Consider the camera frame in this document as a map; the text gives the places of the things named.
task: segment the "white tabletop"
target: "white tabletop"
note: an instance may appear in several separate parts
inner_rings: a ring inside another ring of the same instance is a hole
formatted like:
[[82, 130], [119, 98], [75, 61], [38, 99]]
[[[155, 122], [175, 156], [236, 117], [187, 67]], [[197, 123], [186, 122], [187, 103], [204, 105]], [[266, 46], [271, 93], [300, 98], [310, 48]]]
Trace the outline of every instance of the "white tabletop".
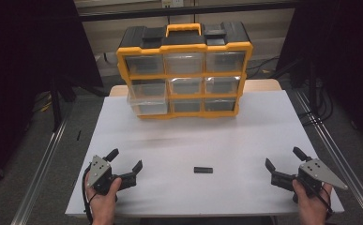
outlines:
[[[124, 217], [227, 217], [297, 212], [293, 192], [272, 186], [265, 167], [295, 174], [298, 146], [317, 158], [284, 91], [245, 93], [236, 117], [142, 120], [125, 97], [106, 97], [66, 214], [85, 217], [81, 179], [93, 155], [119, 156], [113, 173], [144, 168], [137, 186], [118, 192], [116, 214]], [[193, 167], [213, 173], [194, 173]], [[332, 208], [342, 212], [333, 191]]]

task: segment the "carrying handle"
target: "carrying handle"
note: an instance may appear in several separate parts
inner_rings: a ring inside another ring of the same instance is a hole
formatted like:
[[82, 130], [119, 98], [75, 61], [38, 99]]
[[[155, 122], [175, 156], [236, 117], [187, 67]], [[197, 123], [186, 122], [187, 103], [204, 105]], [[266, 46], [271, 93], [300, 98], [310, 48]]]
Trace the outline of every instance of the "carrying handle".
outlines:
[[200, 23], [169, 24], [167, 25], [166, 37], [169, 36], [171, 31], [191, 31], [191, 30], [197, 30], [200, 36], [201, 24]]

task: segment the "person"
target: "person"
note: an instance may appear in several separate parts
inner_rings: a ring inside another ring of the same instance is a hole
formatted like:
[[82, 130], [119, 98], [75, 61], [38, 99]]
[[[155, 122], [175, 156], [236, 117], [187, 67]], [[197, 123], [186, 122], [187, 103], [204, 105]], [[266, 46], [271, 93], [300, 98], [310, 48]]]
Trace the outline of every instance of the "person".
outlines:
[[[301, 225], [322, 225], [325, 224], [327, 208], [317, 198], [309, 198], [303, 185], [296, 179], [293, 180], [293, 188], [298, 196], [298, 214]], [[319, 194], [327, 202], [330, 202], [332, 186], [324, 183]]]
[[122, 184], [120, 177], [114, 179], [107, 195], [96, 194], [92, 187], [87, 186], [88, 175], [87, 173], [84, 186], [87, 199], [90, 200], [90, 208], [93, 214], [93, 225], [113, 225], [114, 224], [114, 210], [116, 208], [115, 196]]
[[[122, 179], [116, 178], [107, 195], [96, 195], [96, 191], [87, 187], [88, 174], [85, 179], [85, 192], [87, 199], [90, 200], [90, 207], [93, 213], [93, 225], [113, 225], [115, 196], [120, 188]], [[325, 224], [327, 209], [325, 205], [316, 197], [309, 198], [301, 183], [296, 179], [293, 180], [293, 188], [298, 196], [298, 214], [301, 225], [323, 225]], [[329, 203], [332, 186], [324, 183], [323, 189], [320, 191], [322, 198]]]

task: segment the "wall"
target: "wall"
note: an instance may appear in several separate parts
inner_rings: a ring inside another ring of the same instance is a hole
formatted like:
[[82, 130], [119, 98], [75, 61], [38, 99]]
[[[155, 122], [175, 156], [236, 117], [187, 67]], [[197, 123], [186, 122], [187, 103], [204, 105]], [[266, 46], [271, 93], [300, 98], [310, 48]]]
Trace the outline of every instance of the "wall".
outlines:
[[[227, 5], [246, 4], [259, 1], [228, 0]], [[221, 5], [220, 0], [184, 0], [184, 6]], [[148, 8], [161, 8], [161, 1], [107, 5], [97, 7], [79, 7], [79, 13], [96, 13], [109, 11], [129, 11]], [[196, 15], [197, 23], [216, 24], [225, 21], [241, 21], [245, 24], [254, 46], [252, 59], [269, 58], [280, 54], [284, 38], [290, 25], [293, 9], [274, 9], [263, 11], [247, 11], [232, 13], [215, 13]], [[193, 16], [172, 16], [171, 23], [193, 23]], [[103, 22], [84, 22], [84, 30], [90, 41], [93, 53], [114, 53], [120, 43], [124, 31], [129, 26], [145, 25], [158, 27], [167, 24], [166, 17], [127, 19]]]

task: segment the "metal rail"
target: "metal rail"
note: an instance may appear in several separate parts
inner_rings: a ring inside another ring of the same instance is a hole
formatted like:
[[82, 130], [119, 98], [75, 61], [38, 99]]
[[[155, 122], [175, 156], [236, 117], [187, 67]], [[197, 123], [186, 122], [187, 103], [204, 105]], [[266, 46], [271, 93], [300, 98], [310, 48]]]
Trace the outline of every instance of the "metal rail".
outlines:
[[297, 6], [309, 6], [311, 4], [329, 3], [332, 1], [326, 0], [289, 0], [263, 3], [248, 3], [237, 5], [220, 5], [206, 7], [169, 7], [169, 8], [153, 8], [134, 11], [119, 11], [119, 12], [102, 12], [102, 13], [83, 13], [79, 15], [81, 22], [92, 21], [109, 21], [122, 20], [146, 17], [162, 17], [162, 16], [179, 16], [192, 14], [208, 14], [221, 12], [237, 12], [237, 11], [255, 11], [255, 10], [270, 10], [270, 9], [286, 9], [295, 8]]
[[24, 225], [26, 224], [29, 216], [32, 212], [32, 208], [35, 205], [38, 194], [40, 193], [42, 183], [46, 177], [47, 171], [53, 159], [55, 150], [61, 140], [62, 134], [64, 133], [65, 127], [67, 125], [68, 119], [70, 117], [73, 104], [69, 103], [68, 107], [65, 109], [65, 116], [62, 123], [59, 125], [58, 130], [53, 133], [49, 145], [46, 148], [43, 158], [41, 159], [38, 169], [29, 185], [28, 190], [23, 196], [23, 200], [15, 214], [11, 225]]
[[[301, 106], [303, 107], [304, 111], [307, 113], [310, 111], [309, 101], [307, 96], [303, 93], [300, 94], [299, 92], [295, 92], [298, 101], [300, 102]], [[360, 206], [363, 209], [363, 185], [357, 178], [356, 174], [354, 173], [353, 169], [348, 164], [347, 160], [345, 159], [344, 155], [342, 154], [341, 150], [338, 148], [330, 133], [327, 131], [324, 123], [321, 121], [320, 118], [315, 117], [312, 113], [308, 114], [311, 122], [315, 122], [314, 127], [318, 132], [318, 135], [322, 139], [325, 144], [327, 151], [330, 153], [330, 156], [335, 161], [336, 165], [340, 169], [342, 176], [345, 178], [348, 187], [353, 191], [355, 198], [359, 202]]]

